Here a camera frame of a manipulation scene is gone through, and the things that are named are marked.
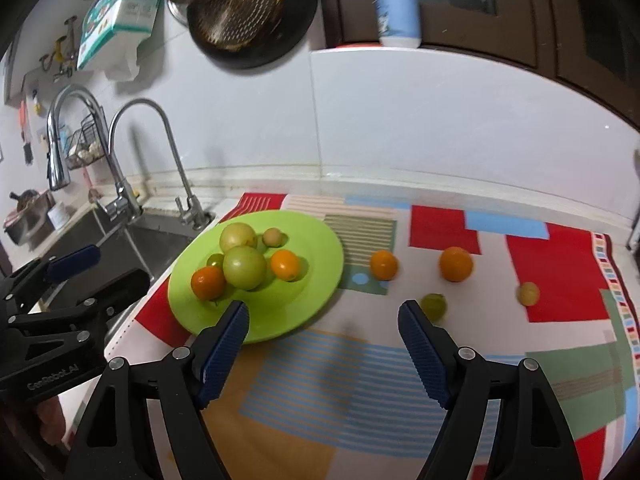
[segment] plate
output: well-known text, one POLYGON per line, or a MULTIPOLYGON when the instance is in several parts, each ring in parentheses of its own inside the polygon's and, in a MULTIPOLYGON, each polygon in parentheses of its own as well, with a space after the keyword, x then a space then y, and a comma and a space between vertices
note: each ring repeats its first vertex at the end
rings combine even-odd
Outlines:
POLYGON ((295 211, 260 211, 238 216, 218 224, 196 238, 178 257, 169 279, 169 305, 189 332, 198 334, 215 325, 232 300, 241 300, 249 308, 249 333, 244 342, 272 339, 299 327, 313 317, 329 300, 340 282, 344 254, 337 235, 324 222, 295 211), (191 290, 191 275, 207 264, 213 253, 221 253, 220 233, 227 225, 244 222, 258 235, 258 250, 268 259, 278 249, 288 249, 301 262, 301 275, 293 282, 278 280, 267 265, 264 282, 245 291, 227 285, 215 301, 199 300, 191 290), (277 227, 287 235, 281 248, 266 248, 262 233, 277 227))

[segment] chrome faucet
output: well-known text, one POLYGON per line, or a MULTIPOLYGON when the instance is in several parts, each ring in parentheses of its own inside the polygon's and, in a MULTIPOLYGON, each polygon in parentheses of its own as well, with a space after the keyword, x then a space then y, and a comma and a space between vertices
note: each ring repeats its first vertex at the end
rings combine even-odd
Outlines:
POLYGON ((56 191, 68 186, 71 183, 69 170, 66 166, 65 154, 60 143, 60 108, 67 97, 76 97, 80 99, 87 108, 94 120, 95 127, 98 131, 98 138, 105 153, 107 165, 111 170, 113 179, 115 180, 117 197, 106 206, 100 206, 111 220, 115 219, 119 213, 128 210, 130 218, 135 218, 142 214, 142 209, 138 205, 138 200, 133 194, 131 186, 124 177, 118 159, 115 153, 108 150, 109 140, 107 138, 107 121, 104 113, 91 92, 83 86, 71 84, 65 86, 53 99, 49 115, 47 116, 47 137, 49 138, 49 155, 47 163, 47 179, 49 181, 49 189, 56 191))
POLYGON ((175 145, 174 133, 171 130, 169 118, 166 116, 164 110, 162 110, 162 107, 158 103, 152 101, 151 99, 139 97, 136 99, 132 99, 128 103, 124 104, 123 107, 114 115, 113 121, 111 121, 111 127, 109 128, 109 144, 107 153, 113 153, 113 142, 116 132, 116 126, 118 124, 118 121, 122 117, 122 114, 128 108, 138 104, 147 105, 153 108, 156 112, 158 112, 158 115, 160 115, 160 118, 162 119, 162 124, 164 124, 164 131, 166 132, 166 138, 169 141, 169 147, 171 148, 171 153, 174 156, 175 165, 178 168, 178 173, 180 174, 180 179, 182 180, 184 190, 187 192, 187 210, 185 211, 182 207, 182 201, 180 200, 179 196, 175 198, 175 203, 180 210, 180 218, 182 219, 182 223, 193 223, 193 228, 199 231, 209 225, 209 223, 213 220, 213 217, 202 209, 198 197, 191 190, 191 184, 189 184, 187 175, 186 173, 184 173, 184 167, 182 166, 182 161, 180 160, 180 154, 178 153, 178 148, 175 145))

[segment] teal tissue package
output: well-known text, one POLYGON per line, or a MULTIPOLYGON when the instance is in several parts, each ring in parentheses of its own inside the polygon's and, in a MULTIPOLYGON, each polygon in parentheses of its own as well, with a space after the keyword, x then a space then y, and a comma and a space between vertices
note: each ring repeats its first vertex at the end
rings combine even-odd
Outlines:
POLYGON ((107 79, 138 75, 138 45, 151 35, 161 0, 98 0, 82 22, 80 70, 100 70, 107 79))

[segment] white cup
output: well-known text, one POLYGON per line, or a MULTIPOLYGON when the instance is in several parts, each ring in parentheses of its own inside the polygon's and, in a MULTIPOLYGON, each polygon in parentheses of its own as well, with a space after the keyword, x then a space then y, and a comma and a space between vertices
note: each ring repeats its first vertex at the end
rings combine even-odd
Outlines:
POLYGON ((71 216, 66 211, 66 207, 62 202, 58 202, 55 206, 49 209, 47 213, 49 220, 53 224, 53 228, 58 231, 62 229, 69 220, 71 220, 71 216))

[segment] stainless steel sink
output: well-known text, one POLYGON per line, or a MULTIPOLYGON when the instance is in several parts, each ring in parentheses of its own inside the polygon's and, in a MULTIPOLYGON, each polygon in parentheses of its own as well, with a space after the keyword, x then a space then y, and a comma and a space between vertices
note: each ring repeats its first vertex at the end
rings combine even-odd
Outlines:
MULTIPOLYGON (((155 281, 197 236, 179 218, 144 212, 133 223, 110 222, 99 210, 84 215, 44 255, 64 256, 89 244, 100 247, 100 263, 78 274, 43 296, 45 308, 75 306, 94 290, 131 269, 144 269, 155 281)), ((117 330, 131 305, 109 323, 107 338, 117 330)))

